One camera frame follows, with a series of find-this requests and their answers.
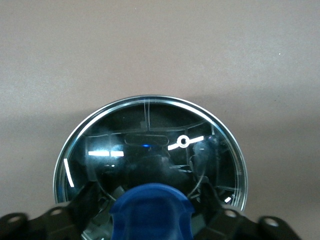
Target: blue plastic object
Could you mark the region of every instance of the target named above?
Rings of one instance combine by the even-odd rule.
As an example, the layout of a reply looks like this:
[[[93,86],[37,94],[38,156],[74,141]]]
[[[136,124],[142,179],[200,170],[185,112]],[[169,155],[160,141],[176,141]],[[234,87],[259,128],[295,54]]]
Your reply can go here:
[[[149,183],[125,192],[113,204],[111,240],[192,240],[194,207],[179,190]]]

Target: table surface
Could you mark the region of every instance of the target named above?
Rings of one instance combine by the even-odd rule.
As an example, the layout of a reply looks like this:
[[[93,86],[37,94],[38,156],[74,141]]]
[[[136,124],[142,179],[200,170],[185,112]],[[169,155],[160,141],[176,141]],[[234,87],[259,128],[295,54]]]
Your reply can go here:
[[[245,214],[320,239],[320,1],[1,1],[0,215],[54,204],[73,129],[142,94],[217,116],[245,157]]]

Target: white ring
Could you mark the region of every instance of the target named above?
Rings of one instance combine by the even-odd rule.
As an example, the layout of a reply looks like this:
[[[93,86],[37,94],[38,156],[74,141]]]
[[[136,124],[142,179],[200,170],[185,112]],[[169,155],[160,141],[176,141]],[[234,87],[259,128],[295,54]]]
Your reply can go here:
[[[179,145],[180,148],[185,149],[189,146],[190,144],[190,138],[186,135],[181,135],[178,137],[178,139],[176,140],[176,143]]]

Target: round glass lid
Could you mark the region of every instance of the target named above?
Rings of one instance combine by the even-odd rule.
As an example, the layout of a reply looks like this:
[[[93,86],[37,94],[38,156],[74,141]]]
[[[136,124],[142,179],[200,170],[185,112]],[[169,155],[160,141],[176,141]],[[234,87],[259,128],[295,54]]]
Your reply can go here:
[[[108,104],[73,131],[56,163],[55,202],[70,201],[88,181],[99,184],[100,211],[82,234],[86,240],[111,238],[111,206],[139,185],[169,185],[201,205],[206,182],[222,204],[240,210],[248,190],[243,155],[221,121],[191,102],[157,95]]]

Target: glass lid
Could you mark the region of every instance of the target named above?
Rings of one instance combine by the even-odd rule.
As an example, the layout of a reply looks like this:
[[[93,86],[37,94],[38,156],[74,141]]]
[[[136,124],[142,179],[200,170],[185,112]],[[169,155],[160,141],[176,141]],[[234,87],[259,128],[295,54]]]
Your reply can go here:
[[[222,204],[240,210],[248,191],[243,155],[222,122],[191,102],[158,95],[110,103],[72,132],[54,171],[55,202],[70,201],[88,181],[99,184],[100,212],[83,232],[86,240],[111,238],[111,206],[139,185],[169,185],[201,205],[206,182]]]

